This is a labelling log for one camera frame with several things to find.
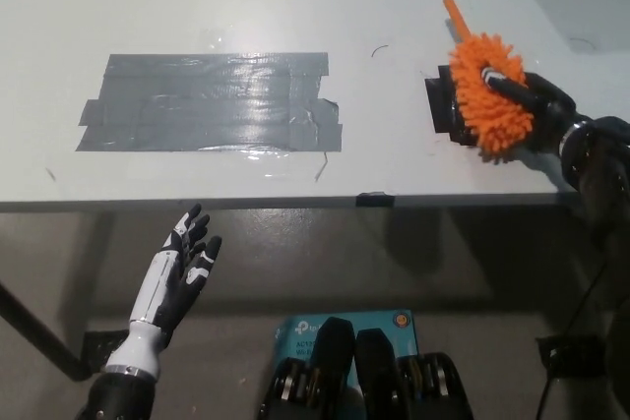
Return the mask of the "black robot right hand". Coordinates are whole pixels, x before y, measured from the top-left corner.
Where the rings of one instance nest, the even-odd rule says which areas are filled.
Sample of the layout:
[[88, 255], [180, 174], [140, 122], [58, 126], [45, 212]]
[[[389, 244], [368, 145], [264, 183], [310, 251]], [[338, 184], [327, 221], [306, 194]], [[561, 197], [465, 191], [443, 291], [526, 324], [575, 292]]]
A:
[[568, 138], [592, 121], [577, 111], [575, 101], [564, 90], [537, 73], [526, 72], [523, 85], [489, 66], [480, 74], [489, 89], [533, 115], [532, 130], [525, 138], [533, 152], [560, 157]]

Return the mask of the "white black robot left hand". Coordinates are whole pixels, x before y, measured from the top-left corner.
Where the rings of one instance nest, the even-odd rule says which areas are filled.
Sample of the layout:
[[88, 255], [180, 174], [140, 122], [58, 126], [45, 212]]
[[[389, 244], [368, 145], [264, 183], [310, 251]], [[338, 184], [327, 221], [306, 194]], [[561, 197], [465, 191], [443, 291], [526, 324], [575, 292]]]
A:
[[207, 235], [210, 217], [197, 204], [178, 220], [154, 255], [129, 317], [129, 332], [103, 371], [159, 378], [159, 356], [195, 304], [215, 265], [221, 238]]

